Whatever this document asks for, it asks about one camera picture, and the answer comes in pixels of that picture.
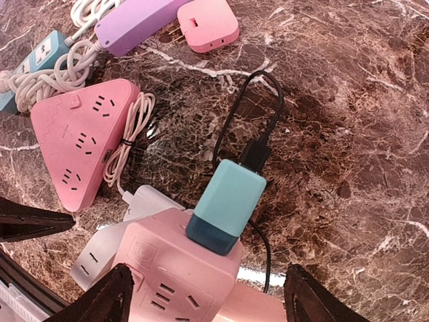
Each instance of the coiled white cable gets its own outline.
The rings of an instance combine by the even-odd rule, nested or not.
[[[123,1],[124,0],[78,0],[73,5],[70,16],[73,24],[81,28],[86,25],[88,21],[94,24],[94,17],[96,17],[96,21],[101,20],[113,7],[118,8]]]
[[[88,48],[83,55],[76,51],[82,47]],[[4,89],[15,92],[15,101],[19,112],[31,111],[34,104],[60,93],[67,93],[85,87],[90,65],[94,62],[101,45],[89,40],[82,40],[71,47],[69,53],[61,56],[55,63],[54,69],[45,69],[31,74],[13,75]],[[67,61],[67,69],[61,65]]]
[[[155,95],[140,93],[137,101],[132,103],[128,110],[127,124],[121,145],[111,155],[105,165],[104,179],[112,187],[115,183],[121,195],[125,191],[121,188],[121,174],[127,163],[132,143],[149,123],[155,107]]]

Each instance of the teal power strip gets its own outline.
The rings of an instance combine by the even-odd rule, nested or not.
[[[46,37],[35,50],[14,70],[14,74],[28,74],[43,69],[52,69],[56,61],[70,48],[64,43],[66,36],[54,30]],[[12,114],[18,113],[15,102],[15,93],[9,91],[0,94],[0,111]]]

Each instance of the white power strip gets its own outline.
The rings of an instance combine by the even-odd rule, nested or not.
[[[184,207],[151,186],[139,187],[133,198],[129,200],[129,207],[123,222],[97,231],[73,264],[70,275],[83,290],[88,290],[111,269],[113,258],[127,226],[136,220],[170,208],[185,210]]]

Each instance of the marble surface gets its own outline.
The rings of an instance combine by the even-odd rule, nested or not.
[[[273,273],[303,265],[371,321],[429,315],[429,4],[425,0],[230,0],[239,41],[210,54],[173,44],[169,25],[126,58],[101,54],[88,84],[123,77],[157,95],[158,135],[142,135],[123,185],[151,184],[192,207],[211,172],[217,134],[245,76],[265,68],[281,82],[287,112],[264,169],[255,221],[273,248]],[[53,29],[71,34],[72,1],[6,0],[0,69],[13,69]],[[236,160],[275,106],[259,81],[240,107],[221,157]],[[63,211],[27,115],[0,115],[0,195]],[[126,209],[102,185],[66,233],[5,247],[72,301],[68,271],[100,224]],[[243,267],[263,272],[250,229]],[[274,276],[279,284],[282,277]],[[272,294],[280,295],[279,287]]]

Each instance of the pink plug adapter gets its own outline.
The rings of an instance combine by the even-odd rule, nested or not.
[[[129,322],[212,321],[233,290],[241,242],[217,255],[186,237],[189,219],[172,208],[125,231],[112,267],[126,263],[133,273]]]
[[[180,29],[195,52],[205,53],[237,40],[240,27],[227,0],[194,0],[178,11]]]

